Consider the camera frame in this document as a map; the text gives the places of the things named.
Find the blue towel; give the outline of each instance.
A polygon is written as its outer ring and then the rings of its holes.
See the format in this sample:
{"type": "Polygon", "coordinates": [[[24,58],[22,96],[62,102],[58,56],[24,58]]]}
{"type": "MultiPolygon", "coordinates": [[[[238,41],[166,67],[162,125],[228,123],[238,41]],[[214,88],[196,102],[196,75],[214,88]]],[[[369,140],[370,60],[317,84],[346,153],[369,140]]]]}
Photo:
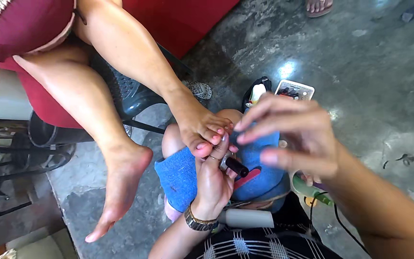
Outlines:
{"type": "MultiPolygon", "coordinates": [[[[249,170],[261,168],[261,173],[235,190],[231,199],[236,201],[250,200],[264,194],[269,195],[268,192],[273,189],[274,191],[271,193],[276,195],[290,190],[290,185],[286,184],[286,181],[283,181],[284,184],[282,184],[282,180],[288,178],[287,173],[284,170],[261,164],[259,158],[264,148],[277,147],[279,133],[272,133],[244,146],[237,144],[237,136],[238,133],[233,133],[230,137],[230,141],[239,148],[237,157],[249,170]]],[[[179,212],[184,212],[197,194],[195,158],[190,150],[186,147],[167,159],[155,162],[155,170],[169,204],[179,212]]]]}

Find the bare foot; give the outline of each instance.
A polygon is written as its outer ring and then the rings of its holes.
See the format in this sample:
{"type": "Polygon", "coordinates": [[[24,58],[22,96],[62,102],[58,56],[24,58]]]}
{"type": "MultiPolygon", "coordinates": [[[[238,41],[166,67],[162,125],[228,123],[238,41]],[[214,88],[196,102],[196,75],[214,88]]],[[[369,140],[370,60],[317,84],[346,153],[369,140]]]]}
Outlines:
{"type": "Polygon", "coordinates": [[[181,98],[176,107],[170,107],[181,139],[195,157],[205,157],[212,152],[212,145],[220,143],[225,132],[232,132],[233,123],[206,109],[191,93],[181,98]]]}
{"type": "Polygon", "coordinates": [[[138,188],[138,182],[151,162],[153,151],[135,144],[132,140],[102,149],[108,167],[106,198],[102,216],[86,242],[94,242],[104,236],[130,209],[138,188]]]}
{"type": "Polygon", "coordinates": [[[325,8],[332,6],[333,0],[306,0],[306,11],[321,12],[325,8]]]}

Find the metal watch strap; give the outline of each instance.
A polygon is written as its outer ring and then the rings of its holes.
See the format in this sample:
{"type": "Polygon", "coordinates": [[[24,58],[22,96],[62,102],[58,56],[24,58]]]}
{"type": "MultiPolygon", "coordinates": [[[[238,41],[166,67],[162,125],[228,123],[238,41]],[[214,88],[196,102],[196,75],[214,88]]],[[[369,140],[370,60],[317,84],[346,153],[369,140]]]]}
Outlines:
{"type": "Polygon", "coordinates": [[[188,207],[188,209],[185,211],[184,218],[186,220],[186,224],[192,230],[196,230],[196,231],[213,230],[216,226],[218,226],[218,219],[214,219],[214,220],[200,220],[200,219],[196,219],[193,216],[193,212],[191,211],[191,204],[188,207]]]}

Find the black chair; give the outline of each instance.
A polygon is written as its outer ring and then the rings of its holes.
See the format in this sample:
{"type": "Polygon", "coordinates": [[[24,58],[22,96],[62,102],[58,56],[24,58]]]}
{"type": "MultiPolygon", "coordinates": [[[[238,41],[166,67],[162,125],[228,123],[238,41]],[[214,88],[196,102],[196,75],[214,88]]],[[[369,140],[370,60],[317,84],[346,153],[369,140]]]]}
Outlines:
{"type": "MultiPolygon", "coordinates": [[[[186,73],[194,76],[193,71],[173,56],[168,50],[159,45],[164,56],[186,73]]],[[[134,120],[136,115],[151,105],[166,103],[162,97],[145,85],[126,77],[114,69],[98,53],[91,59],[91,67],[97,71],[108,85],[116,110],[123,124],[135,128],[164,134],[165,129],[154,127],[134,120]]],[[[29,123],[30,140],[36,147],[48,147],[52,144],[72,144],[93,141],[83,129],[68,129],[50,125],[42,121],[33,112],[29,123]]]]}

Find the pink toenail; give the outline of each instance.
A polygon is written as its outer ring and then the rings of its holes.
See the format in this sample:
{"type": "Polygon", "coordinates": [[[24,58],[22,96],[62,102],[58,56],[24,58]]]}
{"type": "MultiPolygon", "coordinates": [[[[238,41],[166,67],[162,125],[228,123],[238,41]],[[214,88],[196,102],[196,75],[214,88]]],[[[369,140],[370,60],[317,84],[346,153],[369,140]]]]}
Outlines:
{"type": "Polygon", "coordinates": [[[197,145],[197,149],[202,149],[203,147],[207,146],[207,143],[201,143],[197,145]]]}

